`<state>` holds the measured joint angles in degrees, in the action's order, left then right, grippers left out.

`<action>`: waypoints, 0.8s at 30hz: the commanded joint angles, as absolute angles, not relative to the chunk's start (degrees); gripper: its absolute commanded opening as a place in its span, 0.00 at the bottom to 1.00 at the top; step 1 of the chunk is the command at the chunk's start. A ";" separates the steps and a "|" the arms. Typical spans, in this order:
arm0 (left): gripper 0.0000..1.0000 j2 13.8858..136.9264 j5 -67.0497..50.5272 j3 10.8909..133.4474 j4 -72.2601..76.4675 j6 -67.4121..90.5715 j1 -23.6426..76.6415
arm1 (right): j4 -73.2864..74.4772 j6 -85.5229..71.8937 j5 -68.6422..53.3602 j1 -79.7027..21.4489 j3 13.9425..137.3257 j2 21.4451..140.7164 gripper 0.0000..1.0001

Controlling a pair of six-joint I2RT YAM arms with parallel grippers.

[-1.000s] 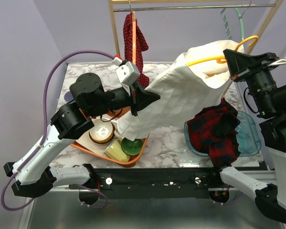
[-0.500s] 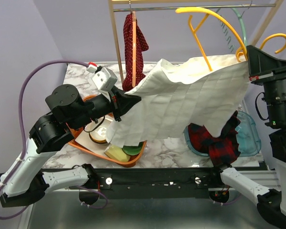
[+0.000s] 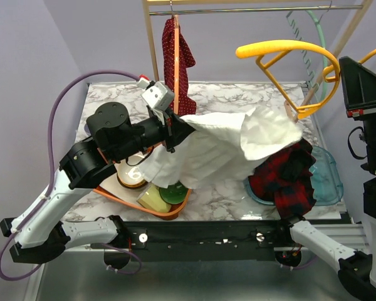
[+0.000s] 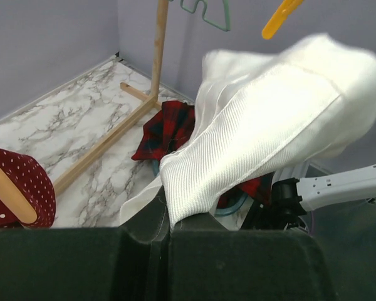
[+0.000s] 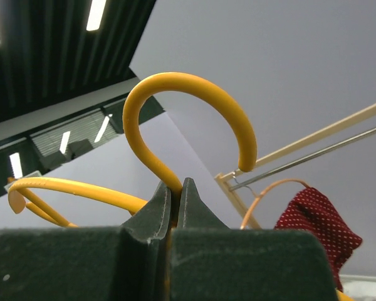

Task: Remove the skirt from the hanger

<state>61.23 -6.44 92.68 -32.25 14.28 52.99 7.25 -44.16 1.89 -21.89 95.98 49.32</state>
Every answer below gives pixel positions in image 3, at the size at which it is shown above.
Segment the white skirt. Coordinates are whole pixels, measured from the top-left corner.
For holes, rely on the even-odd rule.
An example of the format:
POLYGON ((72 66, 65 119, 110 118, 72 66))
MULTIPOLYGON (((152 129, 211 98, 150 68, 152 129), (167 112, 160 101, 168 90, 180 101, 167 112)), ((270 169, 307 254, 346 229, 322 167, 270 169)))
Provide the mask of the white skirt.
POLYGON ((185 115, 194 131, 173 153, 158 146, 138 169, 148 182, 189 189, 226 179, 243 180, 269 156, 293 145, 301 128, 279 110, 257 105, 243 113, 185 115))

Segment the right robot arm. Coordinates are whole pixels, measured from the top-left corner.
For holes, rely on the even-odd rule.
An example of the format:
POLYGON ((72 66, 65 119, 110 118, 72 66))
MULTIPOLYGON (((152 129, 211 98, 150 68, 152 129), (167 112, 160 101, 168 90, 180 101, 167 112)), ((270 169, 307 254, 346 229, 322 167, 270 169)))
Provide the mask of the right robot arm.
POLYGON ((339 64, 347 116, 363 123, 367 162, 361 168, 374 176, 363 184, 363 212, 372 235, 370 253, 339 244, 304 219, 284 224, 275 233, 280 244, 300 243, 331 266, 353 297, 376 300, 376 73, 348 56, 341 57, 339 64))

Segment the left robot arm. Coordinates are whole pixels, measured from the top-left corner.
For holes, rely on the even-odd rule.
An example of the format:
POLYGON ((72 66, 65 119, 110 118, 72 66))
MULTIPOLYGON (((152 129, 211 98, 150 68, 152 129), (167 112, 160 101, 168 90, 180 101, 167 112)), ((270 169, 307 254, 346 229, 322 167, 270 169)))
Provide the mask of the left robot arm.
POLYGON ((44 203, 35 201, 24 216, 0 222, 4 236, 15 236, 9 250, 13 262, 47 263, 65 250, 82 245, 128 247, 130 232, 119 216, 74 223, 61 219, 83 196, 116 174, 117 163, 160 143, 173 152, 193 133, 194 128, 171 109, 165 113, 164 122, 150 114, 133 124, 123 104, 108 102, 99 106, 86 120, 91 135, 74 144, 60 160, 44 203))

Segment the red plaid skirt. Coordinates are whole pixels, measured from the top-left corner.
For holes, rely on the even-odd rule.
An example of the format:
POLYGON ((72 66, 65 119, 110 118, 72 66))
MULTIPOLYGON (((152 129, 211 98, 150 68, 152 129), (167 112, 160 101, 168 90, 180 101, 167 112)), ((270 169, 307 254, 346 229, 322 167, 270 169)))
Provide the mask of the red plaid skirt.
POLYGON ((303 216, 316 203, 310 167, 316 162, 312 145, 305 139, 267 158, 248 177, 252 193, 272 202, 280 218, 303 216))

